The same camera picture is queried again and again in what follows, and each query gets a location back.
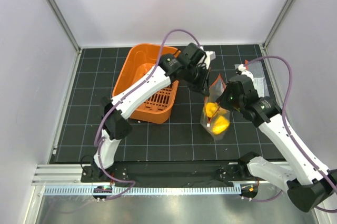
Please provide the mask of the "yellow toy pepper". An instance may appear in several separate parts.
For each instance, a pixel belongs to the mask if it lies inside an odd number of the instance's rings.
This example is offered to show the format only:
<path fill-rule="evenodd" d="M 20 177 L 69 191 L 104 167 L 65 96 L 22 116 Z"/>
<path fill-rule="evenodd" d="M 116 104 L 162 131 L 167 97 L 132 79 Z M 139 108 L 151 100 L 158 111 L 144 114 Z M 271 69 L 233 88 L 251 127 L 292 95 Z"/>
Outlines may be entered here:
<path fill-rule="evenodd" d="M 229 120 L 224 116 L 218 116 L 212 126 L 212 133 L 215 135 L 221 134 L 230 126 Z"/>

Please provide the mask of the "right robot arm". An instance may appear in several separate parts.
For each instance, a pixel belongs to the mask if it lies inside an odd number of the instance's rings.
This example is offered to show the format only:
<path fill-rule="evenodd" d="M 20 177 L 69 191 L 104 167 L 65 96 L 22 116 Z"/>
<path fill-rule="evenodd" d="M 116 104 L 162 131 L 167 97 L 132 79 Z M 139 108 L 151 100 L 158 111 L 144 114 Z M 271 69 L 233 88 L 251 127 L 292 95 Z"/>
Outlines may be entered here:
<path fill-rule="evenodd" d="M 240 178 L 257 177 L 275 185 L 303 212 L 309 212 L 333 194 L 336 170 L 328 168 L 304 144 L 274 99 L 258 96 L 250 77 L 242 74 L 230 78 L 216 101 L 220 107 L 238 111 L 252 122 L 273 142 L 290 166 L 283 168 L 250 152 L 238 160 Z"/>

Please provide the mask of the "yellow toy squash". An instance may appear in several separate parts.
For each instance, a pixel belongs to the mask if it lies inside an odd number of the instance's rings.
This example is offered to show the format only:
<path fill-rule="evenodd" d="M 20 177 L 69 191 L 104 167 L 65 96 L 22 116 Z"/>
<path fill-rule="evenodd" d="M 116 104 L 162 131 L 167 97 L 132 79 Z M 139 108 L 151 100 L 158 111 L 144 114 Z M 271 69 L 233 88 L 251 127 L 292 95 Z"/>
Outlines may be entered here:
<path fill-rule="evenodd" d="M 205 114 L 208 118 L 212 118 L 217 110 L 219 109 L 219 106 L 215 102 L 207 102 L 205 105 Z"/>

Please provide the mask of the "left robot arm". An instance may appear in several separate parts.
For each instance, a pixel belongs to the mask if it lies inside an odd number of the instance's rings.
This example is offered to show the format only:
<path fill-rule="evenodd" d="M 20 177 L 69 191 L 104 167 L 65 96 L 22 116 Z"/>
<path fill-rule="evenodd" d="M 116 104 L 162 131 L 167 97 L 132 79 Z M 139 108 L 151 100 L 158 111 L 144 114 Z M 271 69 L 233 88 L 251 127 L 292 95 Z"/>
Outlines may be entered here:
<path fill-rule="evenodd" d="M 120 141 L 132 132 L 131 114 L 157 91 L 175 81 L 185 81 L 190 90 L 209 95 L 210 62 L 214 51 L 190 43 L 184 50 L 161 55 L 143 77 L 113 98 L 102 98 L 102 120 L 94 140 L 97 147 L 92 176 L 100 182 L 111 177 L 111 166 Z"/>

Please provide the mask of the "orange plastic basket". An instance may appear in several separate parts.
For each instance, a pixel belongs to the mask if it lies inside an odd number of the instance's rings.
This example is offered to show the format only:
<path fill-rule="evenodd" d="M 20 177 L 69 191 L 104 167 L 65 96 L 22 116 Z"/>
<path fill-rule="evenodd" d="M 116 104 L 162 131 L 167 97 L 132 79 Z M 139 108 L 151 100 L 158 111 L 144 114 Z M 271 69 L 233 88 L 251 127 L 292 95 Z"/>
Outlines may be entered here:
<path fill-rule="evenodd" d="M 160 46 L 135 45 L 129 51 L 112 92 L 112 104 L 122 116 L 161 124 L 171 115 L 178 81 L 171 82 L 159 66 L 154 67 Z"/>

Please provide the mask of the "clear zip bag orange zipper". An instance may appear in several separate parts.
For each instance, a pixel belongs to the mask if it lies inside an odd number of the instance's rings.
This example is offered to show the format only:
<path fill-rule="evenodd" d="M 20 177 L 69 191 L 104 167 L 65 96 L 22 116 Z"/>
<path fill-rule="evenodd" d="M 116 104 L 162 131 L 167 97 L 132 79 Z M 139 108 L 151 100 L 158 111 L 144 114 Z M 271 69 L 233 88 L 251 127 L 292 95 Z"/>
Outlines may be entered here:
<path fill-rule="evenodd" d="M 222 140 L 230 127 L 231 112 L 221 108 L 216 101 L 225 88 L 225 82 L 219 74 L 209 86 L 210 94 L 204 99 L 202 109 L 200 124 L 215 141 Z"/>

